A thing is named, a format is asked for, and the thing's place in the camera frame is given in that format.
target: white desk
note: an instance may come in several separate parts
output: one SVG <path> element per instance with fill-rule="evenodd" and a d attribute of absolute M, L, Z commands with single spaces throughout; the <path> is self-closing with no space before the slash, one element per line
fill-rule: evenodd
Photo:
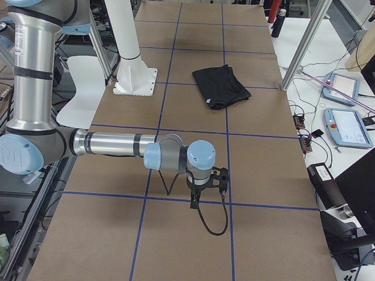
<path fill-rule="evenodd" d="M 286 18 L 284 25 L 282 27 L 280 36 L 278 38 L 272 38 L 272 42 L 274 44 L 275 52 L 278 57 L 278 64 L 282 67 L 288 67 L 293 55 L 298 47 L 298 44 L 302 38 L 302 35 L 309 23 L 309 19 L 297 19 L 297 18 Z M 317 31 L 303 61 L 302 65 L 305 66 L 309 63 L 330 63 L 331 61 L 340 59 L 346 53 L 346 48 L 344 44 L 341 42 L 340 37 L 334 30 L 333 26 L 329 22 L 329 20 L 323 20 L 319 30 Z M 317 64 L 306 66 L 304 68 L 305 72 L 312 76 L 325 76 L 330 73 L 332 70 L 336 68 L 346 68 L 345 61 L 349 58 L 347 54 L 338 64 L 338 61 L 332 64 Z M 285 70 L 281 69 L 281 75 L 285 75 Z M 359 93 L 364 95 L 373 95 L 370 87 L 367 85 L 366 81 L 364 80 L 363 76 L 358 72 L 352 72 L 348 70 L 336 70 L 335 72 L 344 74 L 347 76 L 358 78 L 360 83 Z M 308 79 L 308 77 L 303 76 L 302 74 L 297 74 L 296 78 L 303 78 Z M 313 121 L 313 114 L 305 115 L 305 125 L 310 132 L 313 132 L 317 129 L 321 129 L 324 131 L 324 139 L 327 141 L 328 145 L 332 150 L 333 155 L 333 163 L 332 167 L 330 168 L 330 172 L 334 177 L 340 175 L 343 171 L 345 171 L 351 164 L 356 162 L 360 159 L 363 155 L 369 152 L 369 149 L 355 149 L 355 148 L 343 148 L 340 147 L 339 153 L 334 147 L 336 145 L 331 141 L 329 137 L 328 130 L 323 121 L 323 111 L 327 107 L 332 108 L 349 108 L 345 105 L 340 103 L 326 100 L 324 98 L 320 98 L 320 93 L 322 90 L 322 86 L 314 81 L 305 81 L 300 79 L 294 80 L 296 89 L 299 92 L 300 97 L 310 102 L 313 105 L 317 106 L 316 117 Z M 304 102 L 302 102 L 299 97 L 298 93 L 294 88 L 293 84 L 289 87 L 287 94 L 288 98 L 291 101 L 296 102 L 299 106 L 301 106 L 305 112 L 314 112 L 314 108 Z M 371 98 L 359 98 L 359 100 L 366 105 L 375 108 L 375 99 Z M 362 117 L 367 116 L 367 111 L 359 106 L 352 107 L 360 112 Z M 375 132 L 369 132 L 372 141 L 375 143 Z M 319 138 L 314 139 L 314 141 L 321 144 L 323 147 L 326 147 L 326 144 Z M 306 155 L 305 163 L 308 167 L 311 164 L 324 162 L 325 160 L 325 152 L 316 144 L 312 144 L 313 152 L 308 153 Z M 349 221 L 356 221 L 356 219 L 346 220 L 344 222 Z M 343 280 L 346 275 L 352 275 L 352 280 L 354 280 L 355 273 L 350 273 L 350 271 L 343 272 L 339 269 L 336 261 L 333 260 L 333 264 L 335 266 L 335 272 L 337 280 Z M 375 266 L 364 266 L 361 268 L 360 275 L 357 281 L 369 281 L 373 280 L 375 276 Z"/>

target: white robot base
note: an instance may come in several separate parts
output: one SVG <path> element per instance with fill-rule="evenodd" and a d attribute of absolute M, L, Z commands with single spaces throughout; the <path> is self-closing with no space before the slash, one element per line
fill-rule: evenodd
<path fill-rule="evenodd" d="M 122 58 L 113 93 L 116 95 L 152 96 L 157 74 L 158 69 L 147 68 L 141 56 L 133 60 Z"/>

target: barcode label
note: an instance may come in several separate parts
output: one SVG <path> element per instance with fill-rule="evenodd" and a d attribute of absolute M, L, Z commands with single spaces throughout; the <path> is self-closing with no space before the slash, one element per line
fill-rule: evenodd
<path fill-rule="evenodd" d="M 16 28 L 15 36 L 15 52 L 17 56 L 23 55 L 23 30 L 21 28 Z"/>

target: black bottle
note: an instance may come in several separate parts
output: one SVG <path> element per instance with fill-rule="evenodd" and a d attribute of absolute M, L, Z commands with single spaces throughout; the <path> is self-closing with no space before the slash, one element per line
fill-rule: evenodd
<path fill-rule="evenodd" d="M 279 14 L 276 17 L 275 23 L 272 26 L 272 33 L 271 36 L 274 38 L 279 37 L 282 24 L 284 23 L 285 20 L 285 15 L 287 14 L 287 10 L 285 9 L 280 9 Z"/>

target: table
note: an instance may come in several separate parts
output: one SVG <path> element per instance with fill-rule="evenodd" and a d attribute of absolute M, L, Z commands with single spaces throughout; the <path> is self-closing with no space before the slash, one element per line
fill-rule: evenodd
<path fill-rule="evenodd" d="M 288 67 L 290 61 L 295 53 L 295 50 L 299 44 L 300 39 L 308 25 L 309 19 L 296 19 L 296 18 L 286 18 L 284 25 L 282 27 L 282 31 L 278 38 L 272 38 L 273 45 L 275 47 L 275 52 L 278 58 L 278 64 L 281 67 Z M 371 91 L 370 87 L 367 85 L 366 81 L 364 80 L 363 76 L 358 72 L 352 72 L 346 69 L 345 62 L 349 58 L 349 54 L 346 51 L 346 48 L 340 37 L 334 30 L 332 24 L 329 20 L 323 20 L 320 28 L 318 29 L 301 65 L 305 66 L 307 64 L 311 64 L 304 68 L 304 71 L 309 73 L 313 76 L 325 76 L 331 71 L 335 70 L 335 72 L 344 74 L 346 76 L 354 77 L 360 80 L 360 90 L 359 93 L 364 95 L 373 96 L 373 92 Z M 332 167 L 329 169 L 333 177 L 337 177 L 343 171 L 345 171 L 349 166 L 355 163 L 358 159 L 360 159 L 363 155 L 369 152 L 369 149 L 355 149 L 355 148 L 342 148 L 340 147 L 340 152 L 335 149 L 336 145 L 331 141 L 329 137 L 328 130 L 326 129 L 323 123 L 323 111 L 325 108 L 348 108 L 345 105 L 342 105 L 337 102 L 333 102 L 330 100 L 326 100 L 324 98 L 320 98 L 321 93 L 321 85 L 314 82 L 314 81 L 306 81 L 301 80 L 299 78 L 308 79 L 308 77 L 301 76 L 297 74 L 295 81 L 295 87 L 293 84 L 289 87 L 287 94 L 288 99 L 291 101 L 290 104 L 296 102 L 299 106 L 301 106 L 305 112 L 314 111 L 313 107 L 306 104 L 305 102 L 301 101 L 300 98 L 304 101 L 310 102 L 313 105 L 318 105 L 316 110 L 316 117 L 314 118 L 312 114 L 306 115 L 305 125 L 310 132 L 313 132 L 316 129 L 321 129 L 324 131 L 324 139 L 327 141 L 328 145 L 331 148 L 333 162 Z M 375 98 L 359 98 L 361 102 L 366 103 L 366 105 L 375 108 Z M 367 116 L 367 111 L 362 109 L 359 106 L 353 107 L 360 112 L 362 117 Z M 373 132 L 369 132 L 369 135 L 372 141 L 375 141 L 375 135 Z M 326 144 L 321 139 L 315 139 L 317 143 L 321 144 L 323 147 L 326 147 Z M 312 153 L 308 153 L 306 155 L 305 164 L 308 167 L 311 164 L 324 162 L 325 160 L 325 153 L 324 151 L 316 144 L 312 144 Z M 332 210 L 328 210 L 328 213 L 333 215 L 334 217 L 340 219 L 337 215 L 337 208 Z M 357 226 L 360 227 L 358 220 L 354 217 L 348 220 L 344 220 L 344 222 L 354 222 Z M 335 265 L 335 272 L 337 276 L 337 280 L 342 280 L 345 278 L 346 275 L 354 275 L 355 273 L 350 273 L 350 271 L 343 272 L 339 269 L 337 263 L 333 261 Z M 361 273 L 359 275 L 358 281 L 365 281 L 371 280 L 375 274 L 375 266 L 365 266 L 361 269 Z"/>
<path fill-rule="evenodd" d="M 159 70 L 154 95 L 107 88 L 90 129 L 210 141 L 230 170 L 229 230 L 205 231 L 183 177 L 167 197 L 141 159 L 86 155 L 29 280 L 334 280 L 262 7 L 146 1 L 136 27 L 143 60 Z M 191 73 L 226 63 L 253 96 L 211 111 Z M 218 193 L 201 200 L 219 231 Z"/>

